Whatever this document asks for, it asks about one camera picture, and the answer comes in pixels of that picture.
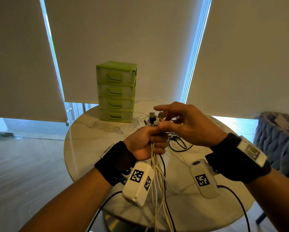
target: drawer handle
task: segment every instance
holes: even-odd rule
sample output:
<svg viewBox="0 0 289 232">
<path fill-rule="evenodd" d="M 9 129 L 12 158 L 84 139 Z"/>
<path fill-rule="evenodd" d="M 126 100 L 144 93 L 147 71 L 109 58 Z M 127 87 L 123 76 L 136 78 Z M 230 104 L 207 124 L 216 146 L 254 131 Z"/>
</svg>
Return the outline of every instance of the drawer handle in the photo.
<svg viewBox="0 0 289 232">
<path fill-rule="evenodd" d="M 112 96 L 121 96 L 122 88 L 107 88 L 108 94 Z"/>
<path fill-rule="evenodd" d="M 107 75 L 108 81 L 112 81 L 112 82 L 121 82 L 123 79 L 123 75 L 121 73 L 108 72 L 106 75 Z"/>
<path fill-rule="evenodd" d="M 122 107 L 122 101 L 108 101 L 108 105 L 111 108 L 121 108 Z"/>
<path fill-rule="evenodd" d="M 111 120 L 122 120 L 122 113 L 109 112 L 109 118 Z"/>
</svg>

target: gray chair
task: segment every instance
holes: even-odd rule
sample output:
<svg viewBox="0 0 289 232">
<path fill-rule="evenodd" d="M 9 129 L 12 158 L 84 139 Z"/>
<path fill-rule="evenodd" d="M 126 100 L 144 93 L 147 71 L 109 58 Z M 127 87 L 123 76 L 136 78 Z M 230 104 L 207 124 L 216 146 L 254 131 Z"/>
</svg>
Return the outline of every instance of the gray chair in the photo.
<svg viewBox="0 0 289 232">
<path fill-rule="evenodd" d="M 274 122 L 276 116 L 281 114 L 289 122 L 289 114 L 278 112 L 261 113 L 254 144 L 268 157 L 271 167 L 289 178 L 289 132 L 282 130 Z M 257 220 L 259 224 L 266 218 L 263 213 Z"/>
</svg>

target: chair leg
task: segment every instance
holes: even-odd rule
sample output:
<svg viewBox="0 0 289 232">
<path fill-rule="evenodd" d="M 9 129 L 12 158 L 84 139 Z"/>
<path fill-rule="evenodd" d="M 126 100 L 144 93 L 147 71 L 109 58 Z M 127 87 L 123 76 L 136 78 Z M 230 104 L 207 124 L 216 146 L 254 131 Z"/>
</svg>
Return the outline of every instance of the chair leg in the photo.
<svg viewBox="0 0 289 232">
<path fill-rule="evenodd" d="M 256 219 L 256 224 L 260 224 L 265 218 L 266 218 L 266 214 L 262 213 L 257 219 Z"/>
</svg>

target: marble table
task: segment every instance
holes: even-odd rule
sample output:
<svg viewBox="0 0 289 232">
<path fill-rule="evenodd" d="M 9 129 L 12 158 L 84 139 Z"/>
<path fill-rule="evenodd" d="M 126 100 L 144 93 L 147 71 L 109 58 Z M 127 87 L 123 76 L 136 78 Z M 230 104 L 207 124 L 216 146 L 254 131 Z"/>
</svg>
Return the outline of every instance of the marble table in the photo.
<svg viewBox="0 0 289 232">
<path fill-rule="evenodd" d="M 152 100 L 136 100 L 135 109 L 138 117 L 141 113 L 154 111 L 153 106 L 161 104 Z M 226 125 L 210 117 L 226 132 L 233 132 Z M 71 125 L 65 138 L 64 157 L 67 170 L 76 181 L 100 159 L 107 147 L 120 140 L 124 140 L 139 126 L 134 114 L 132 123 L 106 122 L 99 120 L 98 106 L 82 114 Z M 188 164 L 199 158 L 204 158 L 211 150 L 206 147 L 193 146 L 181 154 Z M 178 158 L 169 153 L 164 155 L 168 159 L 166 179 L 176 190 L 180 191 L 194 183 L 189 169 Z M 249 210 L 254 199 L 243 183 L 226 179 L 222 175 L 215 176 L 218 184 L 231 188 L 241 199 L 243 206 Z M 109 195 L 123 189 L 122 184 L 113 187 Z M 235 196 L 226 189 L 219 189 L 220 195 L 215 199 L 203 198 L 196 185 L 187 188 L 180 194 L 174 193 L 169 187 L 166 191 L 167 203 L 178 232 L 180 231 L 212 231 L 235 222 L 243 216 L 243 210 Z M 153 217 L 152 201 L 148 197 L 143 207 L 128 203 L 121 195 L 116 195 L 104 207 L 104 210 L 120 220 L 147 226 Z M 167 229 L 163 214 L 158 215 L 157 226 L 161 230 Z"/>
</svg>

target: white roller blind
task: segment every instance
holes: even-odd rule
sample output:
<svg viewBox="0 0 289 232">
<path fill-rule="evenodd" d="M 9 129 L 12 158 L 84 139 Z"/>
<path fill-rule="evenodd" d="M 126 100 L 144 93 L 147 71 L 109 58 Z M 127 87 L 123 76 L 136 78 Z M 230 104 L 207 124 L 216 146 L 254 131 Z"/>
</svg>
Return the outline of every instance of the white roller blind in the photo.
<svg viewBox="0 0 289 232">
<path fill-rule="evenodd" d="M 216 116 L 289 113 L 289 0 L 212 0 L 187 103 Z"/>
<path fill-rule="evenodd" d="M 203 0 L 45 0 L 65 101 L 97 103 L 96 64 L 137 63 L 136 97 L 181 98 Z"/>
<path fill-rule="evenodd" d="M 39 0 L 0 0 L 0 117 L 67 121 Z"/>
</svg>

